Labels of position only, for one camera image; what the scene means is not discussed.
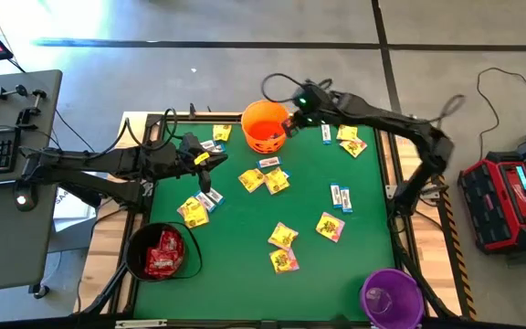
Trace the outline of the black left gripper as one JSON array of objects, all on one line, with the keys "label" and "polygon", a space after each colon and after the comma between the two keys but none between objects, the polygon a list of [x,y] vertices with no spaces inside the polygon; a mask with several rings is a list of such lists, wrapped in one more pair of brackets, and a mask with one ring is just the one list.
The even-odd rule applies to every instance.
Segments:
[{"label": "black left gripper", "polygon": [[208,157],[205,161],[195,161],[205,153],[206,149],[200,144],[198,138],[192,133],[186,133],[182,136],[182,140],[175,150],[174,167],[172,169],[174,176],[198,174],[198,183],[203,193],[211,190],[211,172],[228,158],[228,155],[225,153],[208,152]]}]

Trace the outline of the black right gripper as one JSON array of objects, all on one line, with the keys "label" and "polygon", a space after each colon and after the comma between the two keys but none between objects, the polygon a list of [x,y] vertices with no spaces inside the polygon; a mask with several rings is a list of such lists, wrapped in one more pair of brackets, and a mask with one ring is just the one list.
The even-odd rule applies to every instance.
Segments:
[{"label": "black right gripper", "polygon": [[330,94],[317,84],[300,85],[294,93],[293,103],[298,108],[293,118],[289,117],[281,124],[288,137],[298,134],[297,126],[319,126],[336,121]]}]

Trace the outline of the black plastic bucket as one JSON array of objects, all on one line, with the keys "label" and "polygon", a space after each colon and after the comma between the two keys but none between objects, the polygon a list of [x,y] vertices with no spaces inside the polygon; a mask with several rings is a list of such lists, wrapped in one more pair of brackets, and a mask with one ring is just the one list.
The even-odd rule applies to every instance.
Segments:
[{"label": "black plastic bucket", "polygon": [[[195,244],[195,248],[196,248],[198,258],[200,261],[200,264],[199,264],[199,267],[196,273],[190,276],[175,276],[174,275],[177,271],[180,270],[185,260],[187,259],[188,252],[186,251],[186,246],[184,242],[184,255],[183,256],[176,257],[173,254],[166,252],[167,256],[174,261],[174,265],[175,265],[175,272],[171,276],[168,276],[165,278],[154,278],[146,274],[144,272],[144,268],[146,264],[147,249],[148,248],[159,248],[160,237],[164,230],[178,231],[181,234],[183,241],[184,241],[184,237],[182,233],[180,232],[180,230],[176,227],[176,225],[181,226],[182,228],[185,228],[188,234],[190,235],[192,241]],[[202,253],[199,248],[199,245],[195,239],[194,234],[192,233],[189,227],[179,222],[165,222],[165,223],[147,224],[141,227],[138,231],[136,231],[131,236],[131,238],[129,239],[128,245],[127,245],[125,264],[128,270],[131,272],[131,274],[140,281],[164,281],[168,279],[189,279],[189,278],[194,277],[202,269],[203,259],[202,259]]]}]

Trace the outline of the green table mat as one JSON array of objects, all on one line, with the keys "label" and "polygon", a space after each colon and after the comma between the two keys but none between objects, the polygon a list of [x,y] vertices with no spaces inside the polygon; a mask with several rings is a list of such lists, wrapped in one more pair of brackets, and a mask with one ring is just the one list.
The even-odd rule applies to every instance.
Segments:
[{"label": "green table mat", "polygon": [[[353,158],[337,143],[323,144],[308,128],[279,150],[289,187],[271,195],[265,186],[249,193],[238,177],[253,169],[252,151],[235,126],[228,155],[213,170],[212,186],[225,202],[209,222],[192,229],[202,269],[192,278],[142,282],[134,314],[139,319],[328,321],[344,315],[364,319],[358,293],[373,272],[394,266],[386,225],[381,166],[371,128],[359,137],[367,148]],[[330,184],[350,189],[352,213],[334,208]],[[345,226],[335,243],[315,228],[327,212]],[[268,238],[281,222],[299,232],[291,244],[300,268],[276,273],[269,253],[280,249]],[[200,261],[188,232],[188,256],[181,276],[195,274]]]}]

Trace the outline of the black computer mouse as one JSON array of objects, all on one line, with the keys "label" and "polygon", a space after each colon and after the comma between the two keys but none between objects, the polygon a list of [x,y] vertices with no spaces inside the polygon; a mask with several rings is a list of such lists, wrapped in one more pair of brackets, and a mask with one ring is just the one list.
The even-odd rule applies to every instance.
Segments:
[{"label": "black computer mouse", "polygon": [[16,208],[19,211],[31,211],[37,205],[37,188],[29,183],[16,181],[14,185],[14,199]]}]

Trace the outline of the purple plastic bucket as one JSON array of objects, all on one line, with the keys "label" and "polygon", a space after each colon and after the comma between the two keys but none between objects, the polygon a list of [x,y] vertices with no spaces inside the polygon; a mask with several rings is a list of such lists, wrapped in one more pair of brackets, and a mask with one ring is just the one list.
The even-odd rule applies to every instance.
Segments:
[{"label": "purple plastic bucket", "polygon": [[417,329],[425,312],[416,281],[396,269],[371,273],[359,290],[359,302],[372,325],[379,329]]}]

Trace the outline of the black desk foot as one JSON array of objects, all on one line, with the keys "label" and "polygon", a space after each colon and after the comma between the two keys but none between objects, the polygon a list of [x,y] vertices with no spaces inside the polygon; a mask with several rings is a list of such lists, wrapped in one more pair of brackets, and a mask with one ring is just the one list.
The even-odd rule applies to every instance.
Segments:
[{"label": "black desk foot", "polygon": [[31,294],[35,299],[44,298],[50,289],[47,285],[43,283],[37,283],[28,286],[28,293]]}]

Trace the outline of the red black power station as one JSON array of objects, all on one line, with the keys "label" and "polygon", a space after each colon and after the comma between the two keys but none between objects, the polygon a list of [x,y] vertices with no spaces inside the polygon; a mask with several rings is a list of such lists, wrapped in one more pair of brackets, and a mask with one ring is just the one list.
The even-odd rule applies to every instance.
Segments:
[{"label": "red black power station", "polygon": [[526,251],[526,166],[516,152],[489,152],[458,174],[477,248]]}]

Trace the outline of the yellow black hazard strip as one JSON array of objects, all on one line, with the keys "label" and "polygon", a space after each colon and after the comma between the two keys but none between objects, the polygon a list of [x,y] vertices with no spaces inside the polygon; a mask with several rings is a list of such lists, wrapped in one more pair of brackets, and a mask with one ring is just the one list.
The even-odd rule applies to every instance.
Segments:
[{"label": "yellow black hazard strip", "polygon": [[437,210],[446,242],[447,254],[454,278],[460,310],[464,317],[469,320],[476,320],[478,315],[475,310],[473,294],[470,289],[468,270],[459,241],[458,228],[456,221],[454,220],[451,200],[447,192],[448,186],[442,175],[438,176],[435,179],[435,182],[442,187],[439,192],[439,200],[437,201]]}]

